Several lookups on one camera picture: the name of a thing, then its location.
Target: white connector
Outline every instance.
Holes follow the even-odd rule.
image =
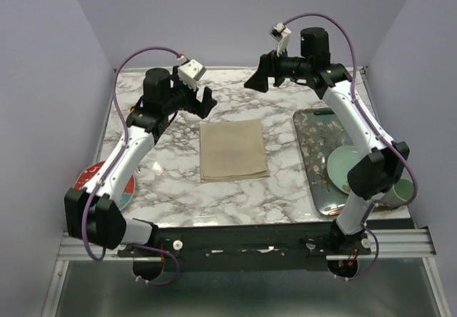
[[[282,23],[278,23],[270,29],[270,35],[278,42],[278,46],[276,47],[277,55],[281,55],[286,50],[291,34],[291,30]]]
[[[187,61],[188,59],[183,54],[178,57],[178,65],[184,65]]]
[[[205,72],[205,66],[193,59],[178,67],[179,79],[194,91],[197,90],[197,81]]]

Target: beige napkin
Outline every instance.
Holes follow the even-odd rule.
[[[269,176],[260,119],[200,124],[203,183]]]

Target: marble table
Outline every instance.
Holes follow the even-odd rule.
[[[167,226],[217,226],[262,223],[329,221],[313,206],[301,159],[293,113],[324,107],[315,93],[289,81],[267,94],[243,87],[253,69],[217,69],[206,72],[199,86],[208,86],[218,105],[207,121],[262,119],[270,176],[226,183],[200,183],[199,124],[201,120],[180,111],[155,148],[135,173],[136,192],[123,210],[127,218],[140,218]],[[142,95],[144,71],[120,75],[117,95],[128,115]],[[357,90],[369,104],[358,76]],[[101,150],[104,160],[121,136],[121,122],[111,109]],[[372,219],[408,218],[408,209],[372,213]]]

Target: lavender wall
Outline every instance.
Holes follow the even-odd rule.
[[[269,28],[296,14],[329,14],[348,30],[360,64],[368,64],[405,0],[78,0],[110,62],[150,45],[166,45],[207,65],[257,65],[272,50]],[[307,19],[291,25],[298,54],[299,31],[327,26],[333,60],[348,63],[342,36],[329,23]],[[169,55],[147,54],[130,66],[172,64]]]
[[[0,0],[0,315],[40,316],[113,72],[77,0]]]
[[[370,63],[381,122],[411,147],[420,182],[411,212],[430,228],[457,315],[457,0],[408,0]]]

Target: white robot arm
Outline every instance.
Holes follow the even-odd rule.
[[[387,192],[400,179],[403,171],[403,163],[378,139],[373,128],[377,128],[383,139],[405,159],[408,158],[409,148],[404,142],[396,143],[381,128],[356,93],[357,105],[367,115],[362,116],[351,93],[351,76],[343,65],[330,62],[328,34],[323,28],[301,31],[301,57],[288,57],[285,46],[291,32],[284,24],[275,25],[270,34],[277,40],[278,46],[275,51],[261,56],[257,71],[244,87],[267,92],[268,78],[272,77],[276,87],[289,78],[312,88],[340,119],[360,158],[348,173],[351,192],[343,212],[332,224],[334,248],[338,248],[361,235],[363,224],[373,208],[372,198]]]
[[[90,242],[114,249],[119,244],[141,245],[151,241],[155,225],[147,221],[124,219],[117,205],[132,173],[169,126],[169,115],[184,110],[204,119],[217,104],[208,87],[204,89],[202,101],[196,98],[197,81],[205,71],[199,62],[190,60],[175,66],[171,74],[160,68],[146,72],[144,95],[131,109],[126,120],[128,138],[124,132],[96,175],[81,190],[70,188],[65,195],[70,236],[82,238],[83,211],[86,204],[90,203],[86,226]]]

